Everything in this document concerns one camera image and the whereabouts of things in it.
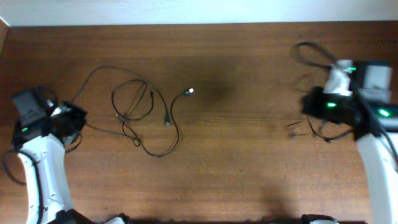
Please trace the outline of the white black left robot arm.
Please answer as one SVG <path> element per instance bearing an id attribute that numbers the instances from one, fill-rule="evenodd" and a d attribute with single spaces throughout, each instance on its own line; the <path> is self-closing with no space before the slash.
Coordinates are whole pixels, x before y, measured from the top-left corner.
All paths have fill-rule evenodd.
<path id="1" fill-rule="evenodd" d="M 65 173 L 65 155 L 74 151 L 86 124 L 86 111 L 58 102 L 56 93 L 38 86 L 12 97 L 19 119 L 12 145 L 25 172 L 28 223 L 51 223 L 74 208 Z"/>

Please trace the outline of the black USB cable thick plug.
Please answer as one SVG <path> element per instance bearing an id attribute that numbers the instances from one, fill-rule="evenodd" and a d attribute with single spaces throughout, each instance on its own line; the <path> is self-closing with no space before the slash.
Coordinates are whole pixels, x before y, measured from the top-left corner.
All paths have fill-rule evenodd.
<path id="1" fill-rule="evenodd" d="M 83 84 L 72 97 L 76 101 L 85 91 L 91 79 L 105 70 L 124 73 L 132 77 L 117 84 L 110 93 L 111 107 L 124 124 L 147 118 L 154 110 L 155 104 L 160 103 L 164 112 L 164 125 L 172 124 L 171 109 L 161 90 L 147 78 L 128 68 L 105 65 L 94 68 L 84 79 Z"/>

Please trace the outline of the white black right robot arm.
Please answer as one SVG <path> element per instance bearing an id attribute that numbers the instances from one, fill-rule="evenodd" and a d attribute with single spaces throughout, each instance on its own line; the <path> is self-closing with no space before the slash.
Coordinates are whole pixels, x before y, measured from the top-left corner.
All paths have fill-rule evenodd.
<path id="1" fill-rule="evenodd" d="M 387 62 L 339 60 L 324 86 L 302 100 L 302 113 L 345 124 L 366 172 L 374 223 L 397 223 L 397 105 L 390 102 Z"/>

